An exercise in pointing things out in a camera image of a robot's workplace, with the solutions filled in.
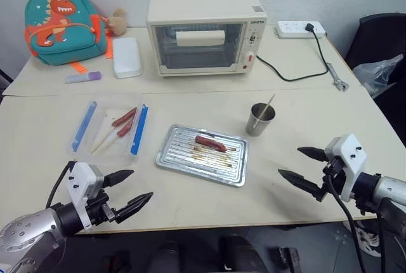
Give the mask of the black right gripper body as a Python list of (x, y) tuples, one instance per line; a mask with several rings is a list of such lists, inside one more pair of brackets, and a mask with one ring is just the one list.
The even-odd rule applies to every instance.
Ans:
[(346, 180), (346, 175), (343, 171), (343, 160), (339, 156), (334, 156), (332, 159), (328, 159), (326, 155), (321, 155), (320, 160), (322, 162), (327, 162), (327, 165), (323, 168), (324, 176), (322, 178), (323, 184), (321, 188), (321, 197), (325, 197), (327, 193), (332, 194), (332, 190), (327, 181), (328, 176), (331, 177), (331, 187), (340, 196)]

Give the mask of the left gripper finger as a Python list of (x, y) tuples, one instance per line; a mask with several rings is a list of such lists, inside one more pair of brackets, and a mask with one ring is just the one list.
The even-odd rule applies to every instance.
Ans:
[(134, 199), (128, 201), (127, 205), (119, 210), (115, 210), (115, 222), (121, 223), (126, 219), (130, 218), (137, 212), (139, 212), (144, 205), (146, 205), (151, 197), (154, 195), (153, 192), (148, 192), (135, 197)]
[(119, 170), (114, 173), (104, 176), (102, 188), (113, 187), (118, 183), (123, 182), (127, 177), (134, 173), (133, 170)]

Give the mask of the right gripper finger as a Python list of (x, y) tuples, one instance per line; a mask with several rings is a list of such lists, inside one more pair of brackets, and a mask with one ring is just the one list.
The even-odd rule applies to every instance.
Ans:
[(306, 180), (304, 176), (293, 171), (278, 169), (278, 172), (293, 186), (311, 194), (318, 202), (323, 201), (326, 195), (326, 191), (323, 187), (319, 187), (317, 184)]
[(327, 156), (324, 149), (319, 149), (316, 147), (298, 147), (297, 150), (311, 159), (320, 162), (327, 162)]

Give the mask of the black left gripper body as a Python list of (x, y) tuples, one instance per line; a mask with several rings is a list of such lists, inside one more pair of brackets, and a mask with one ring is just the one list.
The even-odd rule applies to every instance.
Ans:
[(96, 197), (87, 201), (85, 207), (92, 226), (103, 222), (113, 222), (116, 219), (115, 211), (107, 204), (109, 196), (101, 189)]

